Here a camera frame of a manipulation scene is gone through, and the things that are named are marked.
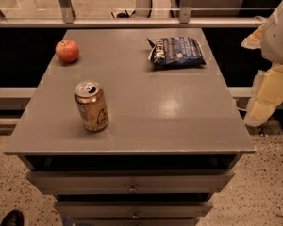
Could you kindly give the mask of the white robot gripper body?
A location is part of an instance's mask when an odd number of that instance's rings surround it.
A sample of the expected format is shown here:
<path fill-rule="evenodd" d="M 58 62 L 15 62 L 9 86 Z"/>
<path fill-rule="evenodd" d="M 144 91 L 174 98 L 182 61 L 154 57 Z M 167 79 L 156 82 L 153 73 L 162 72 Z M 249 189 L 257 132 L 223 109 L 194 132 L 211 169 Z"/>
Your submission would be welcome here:
<path fill-rule="evenodd" d="M 283 0 L 263 27 L 261 53 L 265 59 L 283 64 Z"/>

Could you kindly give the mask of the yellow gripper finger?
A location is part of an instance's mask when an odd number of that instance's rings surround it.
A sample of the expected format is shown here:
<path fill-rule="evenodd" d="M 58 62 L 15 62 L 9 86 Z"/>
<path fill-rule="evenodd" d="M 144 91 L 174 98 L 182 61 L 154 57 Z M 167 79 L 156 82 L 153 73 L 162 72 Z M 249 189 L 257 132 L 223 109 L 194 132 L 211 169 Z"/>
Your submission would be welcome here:
<path fill-rule="evenodd" d="M 251 50 L 260 49 L 263 28 L 264 25 L 258 27 L 252 34 L 250 34 L 242 41 L 241 46 L 243 48 L 251 49 Z"/>

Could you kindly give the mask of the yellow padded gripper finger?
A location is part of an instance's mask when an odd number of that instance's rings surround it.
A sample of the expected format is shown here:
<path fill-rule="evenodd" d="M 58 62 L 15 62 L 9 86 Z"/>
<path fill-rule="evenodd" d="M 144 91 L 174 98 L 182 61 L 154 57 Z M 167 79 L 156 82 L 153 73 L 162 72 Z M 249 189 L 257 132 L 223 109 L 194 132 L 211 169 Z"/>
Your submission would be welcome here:
<path fill-rule="evenodd" d="M 283 65 L 273 66 L 267 72 L 259 70 L 253 82 L 244 123 L 252 127 L 261 126 L 282 103 Z"/>

